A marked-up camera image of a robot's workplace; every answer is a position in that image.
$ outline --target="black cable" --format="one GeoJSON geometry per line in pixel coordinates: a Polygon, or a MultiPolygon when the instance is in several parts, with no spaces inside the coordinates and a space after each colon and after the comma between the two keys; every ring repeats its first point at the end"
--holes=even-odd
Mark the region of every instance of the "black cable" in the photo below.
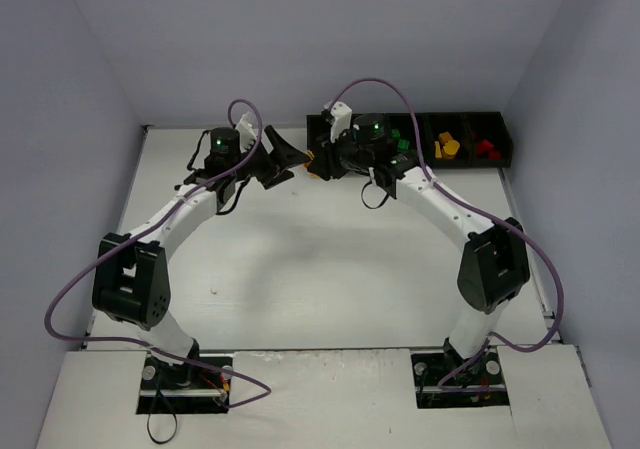
{"type": "Polygon", "coordinates": [[[173,410],[173,406],[171,405],[169,400],[160,390],[161,382],[162,382],[162,372],[158,374],[158,382],[156,383],[156,394],[155,396],[153,396],[153,400],[151,401],[151,407],[149,408],[149,415],[147,416],[147,434],[149,434],[149,439],[151,439],[155,444],[159,446],[162,446],[163,444],[170,442],[174,437],[176,437],[176,433],[178,432],[178,416],[176,416],[176,411],[173,410]],[[153,437],[153,434],[151,434],[151,428],[149,427],[149,422],[151,422],[151,414],[153,414],[153,410],[156,407],[156,402],[158,401],[158,399],[162,401],[164,406],[169,411],[169,414],[173,416],[173,422],[175,423],[173,434],[171,434],[171,437],[169,437],[168,439],[165,439],[164,441],[161,441],[153,437]]]}
{"type": "Polygon", "coordinates": [[[236,198],[233,200],[233,204],[231,204],[231,207],[226,211],[216,212],[216,216],[226,216],[227,214],[231,214],[234,211],[234,209],[238,205],[238,201],[240,200],[240,195],[242,194],[242,191],[244,190],[245,187],[247,187],[247,184],[249,184],[250,180],[251,178],[247,178],[244,181],[242,181],[242,184],[240,184],[240,187],[238,188],[238,192],[236,193],[236,198]]]}
{"type": "Polygon", "coordinates": [[[200,134],[200,139],[198,139],[198,145],[196,146],[196,152],[193,153],[193,156],[191,156],[191,159],[189,159],[189,162],[187,163],[188,171],[193,171],[193,163],[196,162],[196,157],[198,157],[198,153],[200,152],[200,144],[202,144],[202,139],[204,139],[204,136],[206,136],[210,132],[210,129],[206,129],[205,131],[202,131],[202,134],[200,134]]]}
{"type": "Polygon", "coordinates": [[[380,204],[378,204],[376,207],[370,206],[369,204],[364,202],[364,190],[367,187],[369,187],[371,184],[373,183],[369,181],[362,187],[362,191],[360,191],[360,200],[362,201],[362,204],[364,204],[364,207],[366,207],[367,209],[371,209],[371,210],[380,209],[389,200],[389,194],[385,194],[385,196],[382,198],[382,201],[380,201],[380,204]]]}

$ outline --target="red block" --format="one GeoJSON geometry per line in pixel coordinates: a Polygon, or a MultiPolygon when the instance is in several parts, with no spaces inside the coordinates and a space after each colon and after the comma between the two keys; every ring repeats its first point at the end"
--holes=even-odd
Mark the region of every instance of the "red block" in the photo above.
{"type": "Polygon", "coordinates": [[[476,144],[476,156],[480,156],[485,152],[489,152],[493,149],[493,144],[491,144],[486,139],[481,140],[476,144]]]}

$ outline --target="black storage tray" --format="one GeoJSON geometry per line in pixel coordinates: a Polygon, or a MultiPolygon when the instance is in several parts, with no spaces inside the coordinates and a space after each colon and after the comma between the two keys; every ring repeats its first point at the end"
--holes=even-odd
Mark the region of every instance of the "black storage tray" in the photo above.
{"type": "MultiPolygon", "coordinates": [[[[396,129],[396,138],[408,141],[398,149],[416,150],[411,117],[408,113],[388,113],[391,129],[396,129]]],[[[420,141],[427,163],[434,169],[462,169],[474,167],[509,167],[513,153],[513,142],[499,112],[429,112],[417,113],[420,141]],[[449,132],[460,143],[454,159],[436,159],[434,142],[443,132],[449,132]],[[502,154],[500,159],[489,159],[488,154],[476,156],[476,142],[489,140],[502,154]]],[[[313,150],[317,138],[328,134],[331,126],[319,114],[307,116],[307,148],[313,150]]]]}
{"type": "Polygon", "coordinates": [[[513,153],[513,142],[499,112],[467,112],[465,113],[469,134],[474,150],[471,160],[473,167],[509,167],[513,153]],[[500,159],[490,159],[488,153],[477,156],[475,146],[483,139],[491,142],[500,151],[500,159]]]}

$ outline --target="orange object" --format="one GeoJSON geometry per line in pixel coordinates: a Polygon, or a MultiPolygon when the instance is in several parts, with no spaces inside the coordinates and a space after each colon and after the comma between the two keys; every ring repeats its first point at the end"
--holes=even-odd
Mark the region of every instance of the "orange object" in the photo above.
{"type": "Polygon", "coordinates": [[[453,159],[460,150],[460,143],[455,140],[447,142],[442,148],[443,159],[453,159]]]}
{"type": "Polygon", "coordinates": [[[453,137],[448,132],[443,132],[438,136],[438,140],[444,146],[447,142],[453,141],[453,137]]]}
{"type": "Polygon", "coordinates": [[[317,174],[314,174],[313,172],[309,171],[309,165],[311,164],[311,161],[313,161],[313,158],[315,156],[313,155],[313,152],[311,152],[311,151],[307,151],[307,156],[309,156],[309,162],[305,162],[302,165],[307,168],[307,172],[311,175],[311,177],[318,179],[320,176],[318,176],[317,174]]]}
{"type": "Polygon", "coordinates": [[[224,377],[224,374],[220,373],[220,379],[222,380],[222,388],[227,391],[227,393],[231,390],[231,386],[229,386],[229,381],[224,377]]]}

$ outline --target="yellow block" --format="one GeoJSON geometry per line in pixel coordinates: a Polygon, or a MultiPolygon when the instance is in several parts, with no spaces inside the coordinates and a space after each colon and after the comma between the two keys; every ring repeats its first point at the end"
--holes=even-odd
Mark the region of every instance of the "yellow block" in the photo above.
{"type": "Polygon", "coordinates": [[[448,132],[443,132],[438,136],[438,140],[440,141],[440,144],[444,146],[447,142],[453,141],[453,137],[451,137],[451,134],[448,132]]]}
{"type": "Polygon", "coordinates": [[[460,150],[460,143],[458,141],[451,140],[447,142],[442,148],[442,157],[444,159],[453,159],[460,150]]]}

